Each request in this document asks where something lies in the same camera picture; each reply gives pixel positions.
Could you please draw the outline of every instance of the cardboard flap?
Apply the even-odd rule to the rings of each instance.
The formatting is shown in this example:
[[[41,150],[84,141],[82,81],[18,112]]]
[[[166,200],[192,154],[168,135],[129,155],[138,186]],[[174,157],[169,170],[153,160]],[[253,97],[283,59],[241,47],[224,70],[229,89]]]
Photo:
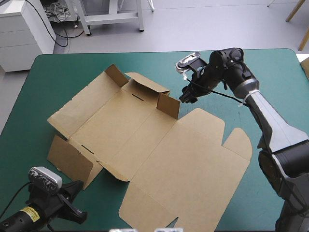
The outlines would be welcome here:
[[[169,89],[165,88],[158,83],[148,79],[147,77],[137,73],[137,72],[127,72],[126,75],[128,75],[130,78],[135,80],[136,82],[142,84],[143,86],[146,86],[152,90],[154,90],[157,93],[168,93]]]
[[[222,144],[225,123],[215,115],[197,108],[182,117],[178,122],[202,134],[207,140],[217,145]]]
[[[174,119],[178,119],[180,101],[160,93],[156,108],[173,117]]]
[[[119,77],[119,75],[115,75],[117,73],[116,67],[111,66],[107,70],[113,77]],[[103,72],[76,94],[71,101],[50,116],[48,122],[66,138],[70,138],[119,90],[120,87],[106,72]]]
[[[128,79],[114,64],[108,67],[105,72],[119,87],[122,87],[128,83]]]
[[[176,225],[184,231],[214,231],[249,165],[244,156],[252,154],[250,143],[241,144],[244,149],[232,151],[226,148],[230,148],[237,138],[244,143],[249,141],[241,129],[234,130],[223,147],[220,134],[223,130],[221,120],[199,109],[175,122],[130,182],[140,191],[127,190],[126,194],[131,197],[125,197],[123,206],[128,215],[122,214],[122,218],[130,225],[133,222],[137,229],[152,231],[153,228],[137,218],[148,220],[145,205],[155,210],[152,212],[151,209],[151,213],[156,217],[160,209],[155,208],[153,202],[157,202],[173,218],[179,218]],[[136,199],[134,205],[128,204],[132,195]]]
[[[89,176],[95,177],[101,171],[93,170],[93,162],[57,135],[54,137],[47,159],[73,181],[83,181],[84,189],[91,182],[88,180]]]
[[[153,232],[156,228],[169,225],[176,218],[134,184],[127,189],[119,216],[140,232]]]
[[[250,139],[241,128],[233,129],[223,146],[244,159],[250,161],[252,156],[252,145]]]

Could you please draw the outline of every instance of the black cable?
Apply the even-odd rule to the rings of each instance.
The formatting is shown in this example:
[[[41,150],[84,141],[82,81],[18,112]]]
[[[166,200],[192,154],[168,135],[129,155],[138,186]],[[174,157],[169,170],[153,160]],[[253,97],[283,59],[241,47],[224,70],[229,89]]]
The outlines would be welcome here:
[[[77,37],[81,36],[81,35],[83,34],[83,32],[84,32],[84,31],[82,31],[80,34],[75,35],[75,36],[69,36],[68,38],[69,38],[69,39],[77,38]],[[58,36],[60,36],[60,37],[67,38],[66,36],[60,35],[60,34],[58,34],[58,33],[56,33],[56,32],[55,32],[55,34],[58,35]]]
[[[239,103],[242,103],[242,101],[238,100],[237,98],[234,98],[234,97],[232,97],[232,96],[229,96],[229,95],[226,95],[226,94],[223,94],[223,93],[220,93],[220,92],[217,92],[217,91],[208,89],[208,88],[206,88],[206,87],[204,87],[204,86],[200,86],[199,84],[197,84],[197,83],[195,83],[195,82],[193,82],[193,81],[191,81],[191,80],[189,80],[189,79],[187,79],[187,81],[190,82],[191,84],[196,85],[196,86],[198,86],[198,87],[200,87],[200,88],[203,88],[203,89],[205,89],[205,90],[207,90],[207,91],[209,91],[209,92],[212,92],[212,93],[215,93],[215,94],[224,96],[224,97],[226,97],[226,98],[233,99],[233,100],[235,100],[235,101],[237,101],[237,102],[239,102]]]
[[[54,228],[49,223],[47,223],[46,226],[51,232],[55,232]]]
[[[44,20],[42,19],[40,13],[38,12],[38,10],[34,7],[34,5],[32,5],[32,3],[31,3],[29,0],[25,0],[25,1],[28,2],[28,3],[32,6],[32,8],[36,11],[36,13],[39,15],[41,21],[43,22],[43,24],[44,24],[44,26],[45,26],[45,28],[46,28],[48,34],[49,34],[50,37],[53,39],[53,41],[54,41],[57,45],[59,45],[60,47],[66,47],[66,46],[68,46],[68,45],[69,45],[69,39],[67,38],[67,44],[66,44],[66,45],[61,45],[61,44],[59,44],[59,43],[53,38],[52,34],[49,32],[49,30],[48,30],[48,28],[47,28],[47,26],[46,26]]]
[[[49,14],[49,15],[48,15],[48,18],[56,16],[54,13],[52,13],[52,12],[50,12],[50,11],[45,11],[45,13],[48,13],[48,14]],[[83,32],[84,32],[84,31],[82,31],[80,34],[74,35],[74,36],[63,36],[63,35],[60,35],[60,34],[58,34],[57,32],[54,31],[54,33],[55,33],[56,35],[58,35],[58,36],[60,36],[60,37],[62,37],[62,38],[69,38],[69,39],[77,38],[77,37],[81,36],[81,35],[83,34]]]
[[[15,195],[12,197],[12,199],[10,200],[9,204],[5,207],[4,211],[1,213],[0,218],[5,214],[6,210],[10,207],[10,205],[12,204],[13,200],[15,199],[15,197],[19,194],[19,192],[26,187],[27,185],[31,184],[31,182],[27,182],[26,184],[24,184],[16,193]]]

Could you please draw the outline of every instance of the wooden chair leg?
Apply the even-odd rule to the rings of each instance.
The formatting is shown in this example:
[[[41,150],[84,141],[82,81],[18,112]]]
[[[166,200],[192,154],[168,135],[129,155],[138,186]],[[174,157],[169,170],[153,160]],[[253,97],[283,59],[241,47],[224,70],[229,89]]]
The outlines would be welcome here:
[[[298,47],[299,51],[302,51],[304,49],[308,39],[309,39],[309,27],[308,27],[308,29],[306,31],[306,34],[303,37],[303,40],[301,41],[301,43],[300,43],[300,45]]]
[[[286,22],[290,22],[290,20],[293,18],[293,16],[296,14],[296,12],[299,10],[302,4],[304,4],[305,0],[299,0],[292,12],[289,14],[289,16],[286,18]]]

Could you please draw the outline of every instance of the green table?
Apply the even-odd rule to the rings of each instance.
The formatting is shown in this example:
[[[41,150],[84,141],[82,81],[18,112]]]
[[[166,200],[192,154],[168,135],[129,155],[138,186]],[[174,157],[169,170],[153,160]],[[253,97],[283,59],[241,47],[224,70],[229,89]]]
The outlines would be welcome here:
[[[56,130],[47,119],[110,64],[123,72],[139,72],[168,87],[177,98],[187,84],[175,71],[175,63],[190,52],[113,53],[41,55],[36,58],[12,113],[0,136],[0,209],[15,191],[27,182],[32,166],[45,166],[70,180],[46,160]],[[201,52],[208,60],[211,51]],[[261,83],[261,92],[293,126],[309,133],[309,82],[295,53],[288,49],[245,51],[245,62]],[[217,87],[224,92],[223,86]],[[256,148],[261,132],[246,107],[233,100],[211,94],[195,104],[182,104],[180,117],[194,108],[204,110],[226,122],[224,139],[235,127],[245,130],[253,145],[252,162],[225,211],[218,230],[273,230],[282,207],[260,171]],[[74,204],[88,211],[88,220],[78,225],[56,219],[56,230],[104,230],[127,227],[118,209],[128,183],[116,180],[103,170]],[[24,206],[26,190],[17,197],[5,217]]]

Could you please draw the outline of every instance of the cardboard box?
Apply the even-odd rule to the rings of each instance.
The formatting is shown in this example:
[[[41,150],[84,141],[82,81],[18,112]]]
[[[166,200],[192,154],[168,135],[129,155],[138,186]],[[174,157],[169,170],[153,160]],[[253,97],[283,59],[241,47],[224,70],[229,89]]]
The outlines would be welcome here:
[[[168,89],[126,75],[110,66],[48,119],[67,138],[54,138],[48,160],[84,188],[103,167],[130,181],[119,215],[140,232],[175,218],[213,232],[249,165],[249,138],[236,128],[222,145],[221,119],[195,109],[178,120]]]

